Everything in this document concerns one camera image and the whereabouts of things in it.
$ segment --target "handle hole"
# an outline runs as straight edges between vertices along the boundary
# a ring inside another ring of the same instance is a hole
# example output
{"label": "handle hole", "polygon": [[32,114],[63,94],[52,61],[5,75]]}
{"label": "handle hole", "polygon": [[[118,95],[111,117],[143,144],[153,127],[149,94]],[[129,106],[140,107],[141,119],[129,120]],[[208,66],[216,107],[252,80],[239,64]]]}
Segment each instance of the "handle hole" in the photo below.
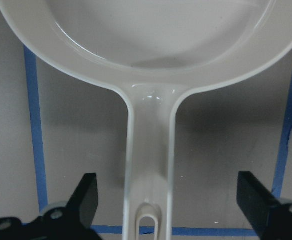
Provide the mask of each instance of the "handle hole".
{"label": "handle hole", "polygon": [[155,221],[148,216],[139,222],[139,240],[156,240],[154,236]]}

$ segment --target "black clamp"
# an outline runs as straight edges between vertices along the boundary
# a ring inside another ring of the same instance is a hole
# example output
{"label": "black clamp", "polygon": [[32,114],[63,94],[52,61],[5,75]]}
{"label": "black clamp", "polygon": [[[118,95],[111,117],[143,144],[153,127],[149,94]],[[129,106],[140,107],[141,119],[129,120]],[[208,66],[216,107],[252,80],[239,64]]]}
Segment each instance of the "black clamp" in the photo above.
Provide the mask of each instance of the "black clamp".
{"label": "black clamp", "polygon": [[15,217],[0,218],[0,240],[101,240],[90,229],[97,206],[96,174],[87,173],[66,207],[51,209],[26,225]]}
{"label": "black clamp", "polygon": [[292,240],[292,201],[277,200],[248,171],[238,173],[237,203],[260,240]]}

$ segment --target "blue tape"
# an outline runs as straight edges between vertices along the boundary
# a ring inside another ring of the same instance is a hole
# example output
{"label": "blue tape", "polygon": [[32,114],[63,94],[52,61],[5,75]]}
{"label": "blue tape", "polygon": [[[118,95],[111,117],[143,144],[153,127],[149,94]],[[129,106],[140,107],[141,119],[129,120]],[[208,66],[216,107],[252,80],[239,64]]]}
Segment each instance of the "blue tape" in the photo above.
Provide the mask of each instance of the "blue tape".
{"label": "blue tape", "polygon": [[[98,234],[122,234],[122,226],[93,226]],[[153,227],[142,226],[140,234],[153,234]],[[173,236],[197,236],[197,237],[255,237],[253,230],[238,228],[185,228],[173,227]]]}
{"label": "blue tape", "polygon": [[289,87],[287,106],[282,126],[281,138],[279,143],[279,151],[275,168],[275,175],[272,183],[272,194],[279,198],[281,195],[284,174],[288,157],[289,137],[292,129],[292,76]]}
{"label": "blue tape", "polygon": [[39,211],[48,204],[44,151],[42,143],[36,56],[24,46],[32,146],[35,161]]}

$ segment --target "white plastic pan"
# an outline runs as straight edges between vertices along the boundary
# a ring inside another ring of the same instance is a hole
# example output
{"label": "white plastic pan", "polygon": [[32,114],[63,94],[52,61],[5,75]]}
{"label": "white plastic pan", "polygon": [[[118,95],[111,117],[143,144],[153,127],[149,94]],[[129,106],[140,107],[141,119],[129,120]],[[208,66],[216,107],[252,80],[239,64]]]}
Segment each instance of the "white plastic pan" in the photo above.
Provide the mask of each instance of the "white plastic pan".
{"label": "white plastic pan", "polygon": [[0,9],[41,59],[125,100],[124,240],[138,239],[143,217],[155,240],[170,239],[180,102],[292,48],[292,0],[0,0]]}

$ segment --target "white frying pan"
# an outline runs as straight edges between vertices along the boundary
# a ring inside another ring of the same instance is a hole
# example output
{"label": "white frying pan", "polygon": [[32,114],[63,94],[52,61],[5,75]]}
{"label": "white frying pan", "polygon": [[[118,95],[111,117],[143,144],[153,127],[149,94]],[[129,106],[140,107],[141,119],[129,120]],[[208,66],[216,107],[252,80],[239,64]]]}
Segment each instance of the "white frying pan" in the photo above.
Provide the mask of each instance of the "white frying pan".
{"label": "white frying pan", "polygon": [[125,100],[124,240],[138,239],[143,217],[155,240],[170,239],[180,102],[292,48],[292,0],[0,0],[0,9],[41,59]]}

